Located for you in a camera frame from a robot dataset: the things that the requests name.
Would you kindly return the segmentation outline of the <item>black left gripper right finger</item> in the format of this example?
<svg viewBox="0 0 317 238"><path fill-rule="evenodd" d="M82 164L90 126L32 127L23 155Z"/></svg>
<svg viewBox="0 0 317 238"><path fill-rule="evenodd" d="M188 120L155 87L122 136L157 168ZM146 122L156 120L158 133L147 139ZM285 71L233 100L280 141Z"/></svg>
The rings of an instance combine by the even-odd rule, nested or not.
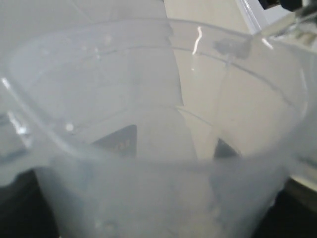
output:
<svg viewBox="0 0 317 238"><path fill-rule="evenodd" d="M291 178L267 218L267 238L315 238L317 192Z"/></svg>

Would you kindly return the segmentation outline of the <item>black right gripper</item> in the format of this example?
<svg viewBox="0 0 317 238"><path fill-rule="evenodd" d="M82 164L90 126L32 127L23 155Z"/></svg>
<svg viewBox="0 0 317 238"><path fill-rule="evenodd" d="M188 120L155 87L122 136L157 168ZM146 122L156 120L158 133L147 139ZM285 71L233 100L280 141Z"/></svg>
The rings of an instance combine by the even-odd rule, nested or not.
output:
<svg viewBox="0 0 317 238"><path fill-rule="evenodd" d="M275 6L281 6L288 11L295 11L303 6L301 0L260 0L260 5L264 10Z"/></svg>

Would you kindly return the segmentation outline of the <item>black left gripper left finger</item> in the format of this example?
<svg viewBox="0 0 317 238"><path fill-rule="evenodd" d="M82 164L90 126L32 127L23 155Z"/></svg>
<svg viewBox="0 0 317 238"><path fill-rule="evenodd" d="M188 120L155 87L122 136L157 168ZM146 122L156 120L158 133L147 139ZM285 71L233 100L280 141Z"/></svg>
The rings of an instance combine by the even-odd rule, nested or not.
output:
<svg viewBox="0 0 317 238"><path fill-rule="evenodd" d="M52 211L42 196L33 171L19 175L0 188L2 238L57 238Z"/></svg>

